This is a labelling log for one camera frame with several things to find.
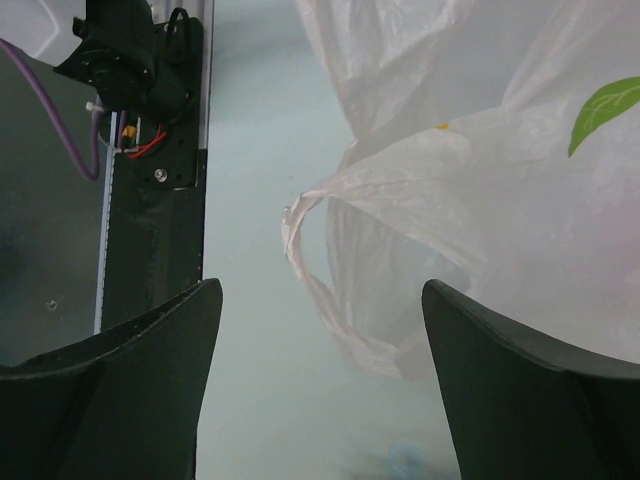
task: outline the white surface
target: white surface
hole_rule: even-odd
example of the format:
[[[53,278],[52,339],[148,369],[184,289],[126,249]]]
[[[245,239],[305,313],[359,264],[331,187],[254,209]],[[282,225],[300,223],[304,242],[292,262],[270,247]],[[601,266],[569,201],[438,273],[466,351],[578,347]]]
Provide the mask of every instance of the white surface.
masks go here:
[[[378,463],[398,440],[455,469],[435,378],[345,364],[283,255],[283,207],[336,169],[350,138],[293,3],[218,0],[205,276],[225,300],[199,478],[390,478]],[[309,263],[326,269],[323,219],[306,232]]]
[[[58,66],[80,45],[74,17],[85,18],[86,0],[2,0],[0,38],[30,57]]]

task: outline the screw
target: screw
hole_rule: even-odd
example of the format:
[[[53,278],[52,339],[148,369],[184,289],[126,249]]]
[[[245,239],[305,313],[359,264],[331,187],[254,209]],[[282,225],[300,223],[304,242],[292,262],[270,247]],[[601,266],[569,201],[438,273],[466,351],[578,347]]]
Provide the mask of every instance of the screw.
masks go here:
[[[157,169],[154,172],[153,176],[156,177],[156,180],[160,183],[166,182],[167,178],[169,178],[169,175],[167,174],[167,171],[164,168]]]

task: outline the white plastic bag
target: white plastic bag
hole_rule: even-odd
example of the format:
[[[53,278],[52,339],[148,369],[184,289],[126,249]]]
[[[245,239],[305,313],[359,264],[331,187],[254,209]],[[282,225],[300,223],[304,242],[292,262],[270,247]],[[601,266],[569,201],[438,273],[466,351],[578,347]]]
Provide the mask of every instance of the white plastic bag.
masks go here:
[[[420,292],[440,278],[640,361],[640,3],[298,2],[356,141],[287,209],[283,239],[345,355],[423,377]],[[325,198],[333,289],[301,252]]]

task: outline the black metal bracket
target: black metal bracket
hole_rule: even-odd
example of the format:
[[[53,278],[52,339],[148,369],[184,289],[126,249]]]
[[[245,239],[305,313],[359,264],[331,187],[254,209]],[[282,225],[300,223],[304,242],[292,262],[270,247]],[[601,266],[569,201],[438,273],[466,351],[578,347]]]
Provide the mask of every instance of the black metal bracket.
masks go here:
[[[189,107],[189,98],[173,58],[158,49],[147,1],[90,0],[86,6],[86,19],[73,21],[82,43],[54,71],[93,86],[107,110],[133,110],[158,124],[174,122]],[[184,9],[174,9],[170,22],[180,16],[188,17]]]
[[[169,32],[168,23],[154,27],[159,56],[172,63],[174,71],[183,79],[189,95],[189,108],[184,110],[168,127],[168,136],[152,154],[138,159],[127,154],[116,155],[117,164],[128,164],[137,178],[137,185],[145,190],[173,190],[192,187],[197,182],[198,147],[200,133],[200,105],[202,84],[202,55],[204,32],[202,24],[194,18],[175,22],[175,31]],[[167,50],[167,36],[190,40],[188,55],[180,60],[181,54],[175,48]],[[142,132],[155,133],[157,126],[141,119]]]

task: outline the plastic bag handle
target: plastic bag handle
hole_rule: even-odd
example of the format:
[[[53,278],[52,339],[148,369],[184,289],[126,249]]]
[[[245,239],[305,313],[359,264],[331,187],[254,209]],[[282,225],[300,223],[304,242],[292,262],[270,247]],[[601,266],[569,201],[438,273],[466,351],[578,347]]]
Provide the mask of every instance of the plastic bag handle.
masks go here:
[[[344,322],[339,322],[340,310],[333,292],[307,268],[302,252],[302,224],[310,210],[319,205],[322,200],[332,196],[335,195],[325,189],[313,189],[300,195],[291,207],[285,209],[282,220],[285,255],[296,276],[311,294],[314,306],[325,327],[337,341],[343,354],[355,364],[362,364],[362,360],[366,359],[367,370],[370,372],[402,378],[395,361],[402,352],[412,348],[420,341],[412,338],[398,348],[364,335]]]

